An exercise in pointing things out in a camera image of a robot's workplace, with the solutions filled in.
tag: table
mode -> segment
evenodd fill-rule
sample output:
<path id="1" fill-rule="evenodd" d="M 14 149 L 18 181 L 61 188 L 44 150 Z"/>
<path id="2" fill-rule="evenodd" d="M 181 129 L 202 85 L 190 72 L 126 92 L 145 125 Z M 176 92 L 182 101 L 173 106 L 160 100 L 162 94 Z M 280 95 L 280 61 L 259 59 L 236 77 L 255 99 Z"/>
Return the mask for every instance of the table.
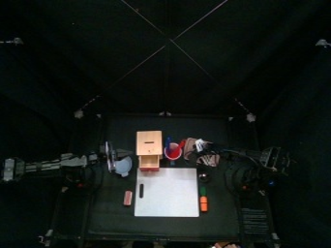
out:
<path id="1" fill-rule="evenodd" d="M 113 115 L 105 121 L 102 138 L 112 142 L 113 148 L 126 149 L 134 153 L 136 132 L 152 130 L 160 130 L 162 138 L 170 137 L 173 141 L 196 138 L 228 146 L 257 148 L 253 125 L 241 120 L 228 121 L 220 117 Z M 86 217 L 74 227 L 77 230 L 82 225 L 80 231 L 69 232 L 64 223 L 54 229 L 61 230 L 61 233 L 69 233 L 69 236 L 78 235 L 80 239 L 94 240 L 237 241 L 241 230 L 237 205 L 224 179 L 228 162 L 221 161 L 216 168 L 210 168 L 188 165 L 182 157 L 176 161 L 176 167 L 196 167 L 212 175 L 209 182 L 197 181 L 197 188 L 200 186 L 206 188 L 208 212 L 200 212 L 198 217 L 134 217 L 134 202 L 130 206 L 122 205 L 124 192 L 126 190 L 136 192 L 138 166 L 136 154 L 132 155 L 132 161 L 133 168 L 129 176 L 124 178 L 114 172 L 108 173 L 105 165 L 100 166 L 102 186 L 96 192 L 86 193 L 89 200 L 85 201 L 85 208 L 80 206 L 85 209 L 80 216 Z M 166 159 L 161 159 L 160 167 L 170 167 Z"/>

